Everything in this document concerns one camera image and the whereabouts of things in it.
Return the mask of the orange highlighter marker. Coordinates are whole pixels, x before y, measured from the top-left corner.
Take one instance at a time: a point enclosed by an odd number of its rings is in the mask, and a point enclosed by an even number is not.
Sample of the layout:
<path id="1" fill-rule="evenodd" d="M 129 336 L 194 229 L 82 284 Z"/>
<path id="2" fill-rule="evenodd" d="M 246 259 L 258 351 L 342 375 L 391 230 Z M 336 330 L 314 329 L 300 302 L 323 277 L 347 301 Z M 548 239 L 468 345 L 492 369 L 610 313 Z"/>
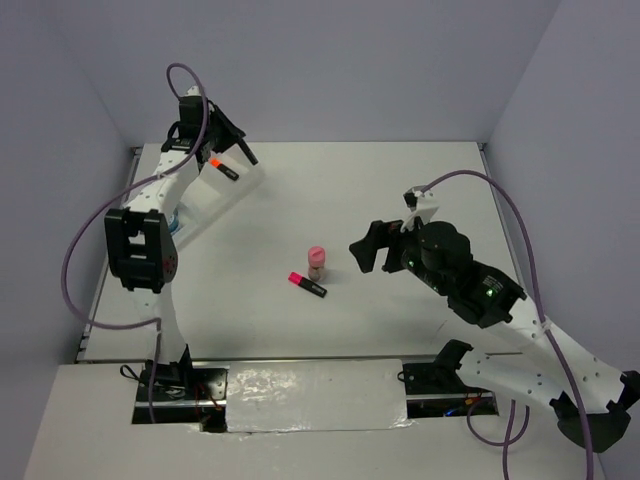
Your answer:
<path id="1" fill-rule="evenodd" d="M 212 158 L 209 163 L 231 181 L 236 182 L 239 180 L 240 175 L 217 158 Z"/>

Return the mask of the blue paint jar with label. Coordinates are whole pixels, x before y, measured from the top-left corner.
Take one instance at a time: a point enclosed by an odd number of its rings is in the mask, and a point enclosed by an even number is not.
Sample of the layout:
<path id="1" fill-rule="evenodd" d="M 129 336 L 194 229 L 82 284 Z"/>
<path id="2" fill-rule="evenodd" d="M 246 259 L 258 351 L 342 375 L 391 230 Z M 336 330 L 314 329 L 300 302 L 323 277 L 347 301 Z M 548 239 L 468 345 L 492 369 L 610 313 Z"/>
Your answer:
<path id="1" fill-rule="evenodd" d="M 168 219 L 168 228 L 171 235 L 176 234 L 181 226 L 179 220 L 179 211 L 175 209 Z"/>

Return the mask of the blue highlighter marker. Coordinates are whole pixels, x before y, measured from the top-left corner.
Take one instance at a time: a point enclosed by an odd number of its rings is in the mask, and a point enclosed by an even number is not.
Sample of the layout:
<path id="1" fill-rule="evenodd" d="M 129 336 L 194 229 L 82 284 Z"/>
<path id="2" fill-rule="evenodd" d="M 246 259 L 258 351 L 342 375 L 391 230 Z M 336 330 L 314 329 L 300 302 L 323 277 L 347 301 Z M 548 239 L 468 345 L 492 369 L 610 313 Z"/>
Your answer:
<path id="1" fill-rule="evenodd" d="M 241 151 L 243 152 L 243 154 L 245 155 L 245 157 L 247 158 L 247 160 L 253 166 L 259 164 L 259 160 L 257 159 L 257 157 L 255 156 L 255 154 L 253 153 L 253 151 L 251 150 L 251 148 L 248 146 L 248 144 L 246 143 L 246 141 L 244 139 L 240 139 L 238 141 L 238 146 L 241 149 Z"/>

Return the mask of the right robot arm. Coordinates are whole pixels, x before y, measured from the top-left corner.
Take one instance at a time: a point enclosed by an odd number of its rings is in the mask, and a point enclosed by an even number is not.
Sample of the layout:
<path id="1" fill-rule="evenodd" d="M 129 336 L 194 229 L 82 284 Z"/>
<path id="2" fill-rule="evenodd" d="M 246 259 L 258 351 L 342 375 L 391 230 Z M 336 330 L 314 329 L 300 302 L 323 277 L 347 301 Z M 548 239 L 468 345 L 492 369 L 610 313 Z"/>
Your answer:
<path id="1" fill-rule="evenodd" d="M 460 340 L 448 341 L 430 363 L 413 364 L 399 378 L 410 394 L 425 388 L 491 390 L 553 413 L 560 432 L 574 444 L 602 453 L 617 443 L 639 400 L 639 374 L 599 360 L 549 320 L 534 300 L 504 272 L 474 260 L 470 241 L 447 222 L 405 230 L 399 220 L 374 221 L 350 253 L 364 273 L 379 250 L 386 273 L 407 271 L 444 297 L 471 326 L 506 341 L 534 365 L 505 365 Z"/>

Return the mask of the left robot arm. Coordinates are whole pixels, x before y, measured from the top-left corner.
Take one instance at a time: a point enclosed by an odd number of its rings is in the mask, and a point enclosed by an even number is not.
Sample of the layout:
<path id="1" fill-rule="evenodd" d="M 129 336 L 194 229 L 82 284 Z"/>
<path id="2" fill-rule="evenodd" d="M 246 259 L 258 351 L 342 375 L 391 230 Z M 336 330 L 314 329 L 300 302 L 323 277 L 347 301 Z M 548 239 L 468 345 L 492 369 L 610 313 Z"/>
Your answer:
<path id="1" fill-rule="evenodd" d="M 198 87 L 179 98 L 179 118 L 160 148 L 148 183 L 104 217 L 111 274 L 128 291 L 139 321 L 152 331 L 143 382 L 175 399 L 196 385 L 171 283 L 178 248 L 199 235 L 263 177 L 259 161 L 219 106 Z"/>

